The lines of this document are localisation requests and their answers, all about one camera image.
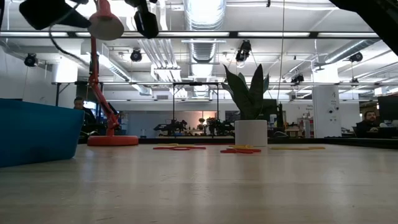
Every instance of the man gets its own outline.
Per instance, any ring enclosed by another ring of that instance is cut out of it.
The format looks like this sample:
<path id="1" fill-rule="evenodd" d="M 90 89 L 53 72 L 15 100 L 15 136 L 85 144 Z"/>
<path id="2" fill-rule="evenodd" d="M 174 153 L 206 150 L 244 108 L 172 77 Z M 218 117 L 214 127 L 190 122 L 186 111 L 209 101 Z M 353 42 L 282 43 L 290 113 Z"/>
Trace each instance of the man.
<path id="1" fill-rule="evenodd" d="M 376 113 L 367 111 L 362 122 L 356 123 L 356 134 L 358 137 L 367 137 L 368 132 L 378 132 L 379 125 L 376 124 Z"/>
<path id="2" fill-rule="evenodd" d="M 76 110 L 83 110 L 85 112 L 85 123 L 86 124 L 95 124 L 96 123 L 96 119 L 94 117 L 93 112 L 88 109 L 85 108 L 84 105 L 84 101 L 83 98 L 78 96 L 75 98 L 75 101 L 73 102 L 75 104 L 74 109 Z"/>

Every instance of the column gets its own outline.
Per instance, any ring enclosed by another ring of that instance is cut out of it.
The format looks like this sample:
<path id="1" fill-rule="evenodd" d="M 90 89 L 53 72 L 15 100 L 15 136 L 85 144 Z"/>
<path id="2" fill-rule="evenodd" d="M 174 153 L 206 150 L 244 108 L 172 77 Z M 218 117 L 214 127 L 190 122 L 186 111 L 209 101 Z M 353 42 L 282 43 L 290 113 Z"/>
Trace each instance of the column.
<path id="1" fill-rule="evenodd" d="M 338 83 L 336 65 L 314 72 L 314 82 Z M 338 86 L 315 86 L 312 90 L 316 138 L 341 137 L 340 97 Z"/>

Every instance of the blue plastic container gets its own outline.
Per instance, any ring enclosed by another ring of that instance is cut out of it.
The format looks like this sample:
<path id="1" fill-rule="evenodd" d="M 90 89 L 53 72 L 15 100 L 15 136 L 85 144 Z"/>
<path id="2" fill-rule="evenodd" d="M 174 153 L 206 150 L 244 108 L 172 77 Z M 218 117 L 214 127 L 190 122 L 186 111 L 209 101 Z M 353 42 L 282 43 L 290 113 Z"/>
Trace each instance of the blue plastic container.
<path id="1" fill-rule="evenodd" d="M 84 112 L 0 99 L 0 167 L 71 159 Z"/>

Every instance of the white wall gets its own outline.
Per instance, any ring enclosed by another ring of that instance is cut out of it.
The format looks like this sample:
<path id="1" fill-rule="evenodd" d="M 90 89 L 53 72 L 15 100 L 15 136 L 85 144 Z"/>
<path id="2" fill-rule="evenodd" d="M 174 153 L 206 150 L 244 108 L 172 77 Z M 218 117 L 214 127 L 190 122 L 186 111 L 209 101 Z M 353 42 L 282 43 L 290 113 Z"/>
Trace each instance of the white wall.
<path id="1" fill-rule="evenodd" d="M 52 73 L 42 68 L 28 68 L 18 58 L 0 48 L 0 98 L 22 98 L 31 103 L 55 105 L 57 87 Z"/>

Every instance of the plant leaf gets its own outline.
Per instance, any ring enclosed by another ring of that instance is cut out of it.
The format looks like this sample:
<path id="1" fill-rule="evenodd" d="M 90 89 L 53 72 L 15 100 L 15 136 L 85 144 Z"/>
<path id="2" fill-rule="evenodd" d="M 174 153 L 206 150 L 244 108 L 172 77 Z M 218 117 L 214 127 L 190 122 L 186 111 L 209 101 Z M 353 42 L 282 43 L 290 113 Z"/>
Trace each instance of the plant leaf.
<path id="1" fill-rule="evenodd" d="M 253 107 L 248 88 L 245 86 L 242 79 L 231 73 L 225 65 L 224 68 L 228 85 L 233 91 L 236 106 L 244 113 L 246 119 L 255 119 L 257 117 L 256 110 Z"/>
<path id="2" fill-rule="evenodd" d="M 244 85 L 246 86 L 246 88 L 249 89 L 248 84 L 246 84 L 246 79 L 244 78 L 244 75 L 239 72 L 238 77 L 240 79 L 242 79 L 242 81 L 244 82 Z"/>
<path id="3" fill-rule="evenodd" d="M 266 78 L 264 79 L 264 86 L 263 86 L 264 90 L 263 90 L 262 94 L 266 93 L 266 91 L 268 90 L 268 87 L 269 87 L 269 73 L 266 76 Z"/>
<path id="4" fill-rule="evenodd" d="M 224 90 L 228 91 L 229 94 L 232 96 L 232 100 L 234 100 L 234 92 L 232 91 L 231 87 L 225 83 L 221 83 L 221 86 L 223 87 Z"/>
<path id="5" fill-rule="evenodd" d="M 262 65 L 260 64 L 254 72 L 251 80 L 249 94 L 253 98 L 253 105 L 258 113 L 261 112 L 262 100 L 264 95 L 264 75 L 262 74 Z"/>

